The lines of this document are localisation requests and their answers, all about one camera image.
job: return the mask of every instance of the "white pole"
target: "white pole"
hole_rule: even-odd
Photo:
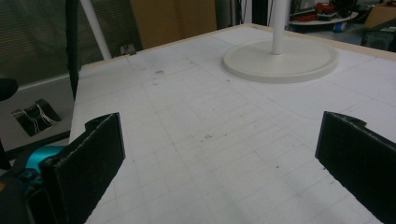
[[[274,7],[275,10],[272,54],[280,55],[283,53],[283,37],[285,35],[288,0],[275,0]]]
[[[99,45],[99,49],[102,52],[102,56],[105,60],[111,59],[110,50],[108,50],[107,43],[105,41],[105,37],[103,36],[102,30],[99,25],[99,21],[96,17],[95,11],[93,10],[93,6],[91,0],[80,0],[82,8],[87,15],[88,22],[90,23],[91,29],[93,31],[93,35],[95,36],[96,42]]]

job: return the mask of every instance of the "dark pole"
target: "dark pole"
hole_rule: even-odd
[[[76,100],[78,87],[78,0],[66,0],[67,69],[70,75],[73,98]]]
[[[252,22],[267,25],[268,0],[252,0]]]

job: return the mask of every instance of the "black plastic part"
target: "black plastic part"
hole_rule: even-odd
[[[6,152],[4,151],[3,144],[0,140],[0,169],[9,170],[11,168],[11,164],[9,163]]]
[[[57,224],[83,224],[125,158],[119,114],[86,123],[86,132],[39,163]]]
[[[0,101],[4,101],[18,90],[18,82],[12,78],[0,78]]]
[[[0,222],[2,224],[34,223],[17,178],[0,177]]]
[[[384,223],[396,223],[396,144],[365,122],[324,112],[315,157]]]

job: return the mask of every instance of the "white circular stand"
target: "white circular stand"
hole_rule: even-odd
[[[294,83],[324,77],[338,63],[338,51],[315,40],[286,37],[279,55],[272,47],[272,39],[239,45],[224,55],[224,66],[250,81]]]

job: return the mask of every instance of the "white table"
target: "white table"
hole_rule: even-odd
[[[71,140],[120,112],[126,150],[87,223],[379,223],[314,154],[325,110],[396,140],[395,54],[327,41],[337,68],[296,84],[222,68],[228,49],[271,36],[242,25],[83,67]]]

